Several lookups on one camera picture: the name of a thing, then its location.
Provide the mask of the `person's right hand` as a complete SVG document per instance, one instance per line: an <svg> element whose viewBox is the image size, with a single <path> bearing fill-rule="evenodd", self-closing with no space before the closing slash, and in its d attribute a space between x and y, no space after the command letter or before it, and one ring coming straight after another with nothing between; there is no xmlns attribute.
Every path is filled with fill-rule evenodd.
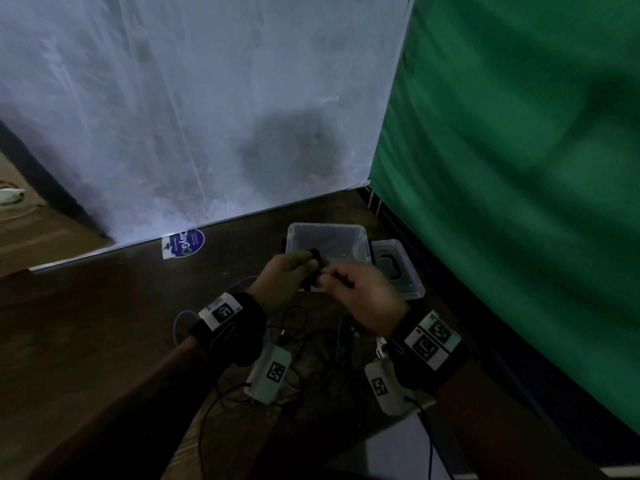
<svg viewBox="0 0 640 480"><path fill-rule="evenodd" d="M336 298L365 330L389 338L410 306L373 265L356 262L349 272L355 288L349 290L329 277L326 293Z"/></svg>

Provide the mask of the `person's left hand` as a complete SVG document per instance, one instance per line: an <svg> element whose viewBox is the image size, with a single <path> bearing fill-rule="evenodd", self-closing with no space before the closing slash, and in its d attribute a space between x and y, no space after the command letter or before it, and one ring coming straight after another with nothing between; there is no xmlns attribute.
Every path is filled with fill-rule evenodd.
<svg viewBox="0 0 640 480"><path fill-rule="evenodd" d="M302 283L290 273L288 252L274 256L246 292L266 314L273 315L293 300Z"/></svg>

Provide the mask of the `person's left forearm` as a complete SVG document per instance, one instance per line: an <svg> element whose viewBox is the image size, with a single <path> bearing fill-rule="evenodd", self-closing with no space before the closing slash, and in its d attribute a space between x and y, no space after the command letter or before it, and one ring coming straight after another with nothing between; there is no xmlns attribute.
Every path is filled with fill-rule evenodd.
<svg viewBox="0 0 640 480"><path fill-rule="evenodd" d="M194 338L57 445L26 480L160 480L229 356Z"/></svg>

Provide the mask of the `person's right forearm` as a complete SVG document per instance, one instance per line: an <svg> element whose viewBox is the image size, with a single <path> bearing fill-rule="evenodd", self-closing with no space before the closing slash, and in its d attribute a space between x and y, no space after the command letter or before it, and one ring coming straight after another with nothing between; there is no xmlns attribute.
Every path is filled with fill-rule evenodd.
<svg viewBox="0 0 640 480"><path fill-rule="evenodd" d="M435 395L479 480L609 480L473 363Z"/></svg>

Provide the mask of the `clear plastic storage box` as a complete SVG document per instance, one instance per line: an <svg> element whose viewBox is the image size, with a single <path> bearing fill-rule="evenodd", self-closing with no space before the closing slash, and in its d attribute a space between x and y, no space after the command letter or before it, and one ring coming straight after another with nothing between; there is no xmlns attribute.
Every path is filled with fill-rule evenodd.
<svg viewBox="0 0 640 480"><path fill-rule="evenodd" d="M322 260L373 264L372 245L362 225L292 223L283 238L283 252L316 249Z"/></svg>

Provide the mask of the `black left wristband with marker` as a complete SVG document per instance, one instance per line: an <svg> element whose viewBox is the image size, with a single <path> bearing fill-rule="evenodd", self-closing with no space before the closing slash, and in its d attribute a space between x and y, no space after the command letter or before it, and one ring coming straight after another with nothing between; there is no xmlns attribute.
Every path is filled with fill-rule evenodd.
<svg viewBox="0 0 640 480"><path fill-rule="evenodd" d="M208 361L220 370L252 365L262 352L267 314L247 292L220 295L189 328Z"/></svg>

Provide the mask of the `black right wristband with markers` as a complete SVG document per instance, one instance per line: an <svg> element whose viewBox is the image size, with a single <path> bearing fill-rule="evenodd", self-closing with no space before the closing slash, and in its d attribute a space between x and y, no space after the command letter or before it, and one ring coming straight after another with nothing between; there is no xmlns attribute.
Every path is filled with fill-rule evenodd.
<svg viewBox="0 0 640 480"><path fill-rule="evenodd" d="M392 332L388 355L401 386L429 395L435 395L470 359L460 334L435 310L426 313L420 308L411 308Z"/></svg>

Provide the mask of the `blue and white round sticker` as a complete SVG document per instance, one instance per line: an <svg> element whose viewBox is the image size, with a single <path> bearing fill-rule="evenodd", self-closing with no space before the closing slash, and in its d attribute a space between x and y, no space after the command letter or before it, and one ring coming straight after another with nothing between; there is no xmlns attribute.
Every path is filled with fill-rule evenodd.
<svg viewBox="0 0 640 480"><path fill-rule="evenodd" d="M162 258L184 258L202 249L205 236L199 229L187 230L162 237Z"/></svg>

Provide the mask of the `white plastic sheet backdrop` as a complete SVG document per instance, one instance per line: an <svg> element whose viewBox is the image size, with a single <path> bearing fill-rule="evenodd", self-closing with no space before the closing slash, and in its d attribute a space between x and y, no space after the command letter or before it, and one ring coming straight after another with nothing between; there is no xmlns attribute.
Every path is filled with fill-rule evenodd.
<svg viewBox="0 0 640 480"><path fill-rule="evenodd" d="M363 184L412 0L0 0L0 121L117 244Z"/></svg>

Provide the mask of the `green cloth curtain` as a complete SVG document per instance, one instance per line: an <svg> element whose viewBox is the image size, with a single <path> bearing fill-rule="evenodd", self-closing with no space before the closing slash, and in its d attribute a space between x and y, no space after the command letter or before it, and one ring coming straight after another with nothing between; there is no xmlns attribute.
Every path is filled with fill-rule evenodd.
<svg viewBox="0 0 640 480"><path fill-rule="evenodd" d="M371 183L640 434L640 0L416 0Z"/></svg>

